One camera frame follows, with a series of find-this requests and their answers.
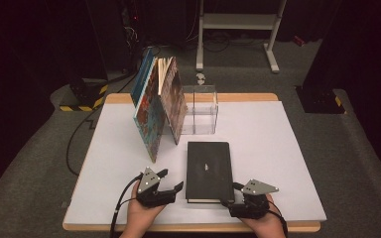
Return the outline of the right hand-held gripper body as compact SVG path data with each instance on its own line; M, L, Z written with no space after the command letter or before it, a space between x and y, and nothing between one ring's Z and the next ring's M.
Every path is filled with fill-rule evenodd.
M266 194L279 189L256 179L250 179L244 185L244 190L241 191L242 202L234 203L228 208L230 215L237 218L262 218L270 208Z

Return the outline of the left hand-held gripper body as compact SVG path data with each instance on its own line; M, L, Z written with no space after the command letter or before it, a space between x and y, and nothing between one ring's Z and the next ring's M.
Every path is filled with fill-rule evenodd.
M146 167L137 189L136 199L145 207L152 208L176 201L176 194L168 190L159 191L161 178L149 167Z

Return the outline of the black hardcover book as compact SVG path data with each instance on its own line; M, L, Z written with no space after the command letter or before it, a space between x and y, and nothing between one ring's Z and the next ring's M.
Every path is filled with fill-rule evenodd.
M235 200L232 184L227 142L188 142L188 203L220 203L222 198Z

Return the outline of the light blue green picture book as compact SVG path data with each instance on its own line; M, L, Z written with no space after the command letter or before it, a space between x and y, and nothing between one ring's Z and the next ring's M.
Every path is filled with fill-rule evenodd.
M150 160L157 160L166 114L159 90L158 59L153 58L133 116Z

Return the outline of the purple magazine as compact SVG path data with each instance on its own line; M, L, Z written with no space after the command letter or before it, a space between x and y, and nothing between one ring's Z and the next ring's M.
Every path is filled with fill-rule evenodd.
M157 59L161 99L174 141L179 143L188 112L184 88L175 57Z

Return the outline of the clear acrylic book rack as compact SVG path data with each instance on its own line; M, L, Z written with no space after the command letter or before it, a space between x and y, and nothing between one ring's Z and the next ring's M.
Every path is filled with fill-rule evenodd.
M211 135L216 131L218 115L217 91L214 85L184 87L188 112L183 135Z

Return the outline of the blue hardcover picture book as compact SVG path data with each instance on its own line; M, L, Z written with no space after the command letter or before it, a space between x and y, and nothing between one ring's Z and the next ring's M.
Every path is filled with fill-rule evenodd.
M134 106L138 105L138 101L143 90L147 75L149 73L149 70L152 68L151 64L153 62L153 58L154 55L152 50L147 50L145 56L143 57L143 60L141 61L141 65L135 77L135 83L130 92Z

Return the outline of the person's left hand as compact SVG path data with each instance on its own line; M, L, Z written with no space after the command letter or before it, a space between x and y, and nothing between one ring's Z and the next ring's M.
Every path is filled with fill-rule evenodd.
M138 182L132 188L132 200L128 204L127 223L125 230L147 231L154 223L157 216L165 209L165 205L148 208L136 200Z

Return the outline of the person's right hand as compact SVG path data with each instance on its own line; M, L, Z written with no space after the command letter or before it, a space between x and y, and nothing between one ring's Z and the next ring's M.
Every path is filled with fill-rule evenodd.
M260 219L241 218L241 221L250 227L257 238L263 238L265 234L285 234L283 224L281 222L281 212L274 203L271 194L266 195L269 200L270 210Z

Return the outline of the white table mat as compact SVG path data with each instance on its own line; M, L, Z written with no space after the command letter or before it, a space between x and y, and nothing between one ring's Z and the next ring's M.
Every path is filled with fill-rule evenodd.
M158 158L150 160L133 120L132 104L103 106L70 205L66 230L107 230L124 227L126 211L117 209L126 184L145 168L167 170L160 188L187 179L187 148L191 135L174 141L162 137ZM279 101L222 102L210 140L230 148L235 181L257 179L278 188L273 198L292 232L316 232L326 215L301 149ZM244 225L219 204L190 204L184 192L156 218L157 231L242 231Z

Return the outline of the black yellow striped stand base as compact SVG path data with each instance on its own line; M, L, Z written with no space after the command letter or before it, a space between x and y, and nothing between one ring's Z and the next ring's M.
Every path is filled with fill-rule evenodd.
M108 85L102 82L86 82L83 79L72 82L59 108L65 112L95 110L103 102L107 89Z

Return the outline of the white metal stand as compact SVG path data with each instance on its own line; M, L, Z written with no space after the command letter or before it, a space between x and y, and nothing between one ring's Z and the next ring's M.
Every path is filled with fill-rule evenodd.
M223 14L205 13L204 0L199 0L195 69L203 71L203 32L205 30L256 30L271 32L269 42L265 43L263 47L271 71L279 73L280 69L274 56L273 48L286 4L287 0L280 0L275 14Z

